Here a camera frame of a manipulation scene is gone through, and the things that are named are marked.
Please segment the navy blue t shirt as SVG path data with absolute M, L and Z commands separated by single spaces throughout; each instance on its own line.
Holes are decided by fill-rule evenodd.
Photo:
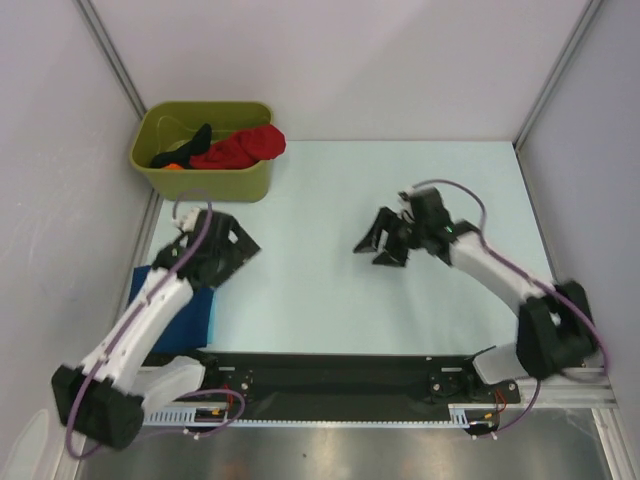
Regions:
M 194 290 L 176 272 L 149 266 L 133 271 L 129 305 L 110 333 L 109 344 L 125 359 L 145 351 L 184 354 L 207 346 L 210 288 Z

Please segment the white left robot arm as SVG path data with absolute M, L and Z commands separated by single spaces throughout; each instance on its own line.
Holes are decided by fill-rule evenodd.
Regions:
M 157 253 L 115 326 L 79 365 L 61 365 L 52 375 L 67 447 L 74 434 L 81 434 L 99 446 L 123 450 L 146 416 L 176 400 L 210 399 L 220 390 L 220 374 L 190 356 L 178 355 L 148 375 L 139 370 L 194 296 L 220 287 L 260 247 L 234 216 L 211 207 L 173 221 L 178 236 Z

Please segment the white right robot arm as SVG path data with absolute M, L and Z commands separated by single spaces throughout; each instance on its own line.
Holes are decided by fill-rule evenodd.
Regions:
M 413 250 L 424 250 L 478 281 L 516 316 L 511 344 L 474 355 L 473 369 L 461 376 L 463 393 L 484 401 L 499 382 L 545 380 L 582 364 L 600 348 L 584 288 L 575 281 L 540 280 L 489 246 L 486 220 L 455 221 L 434 180 L 399 192 L 401 208 L 379 209 L 356 244 L 356 254 L 373 254 L 373 264 L 405 266 Z

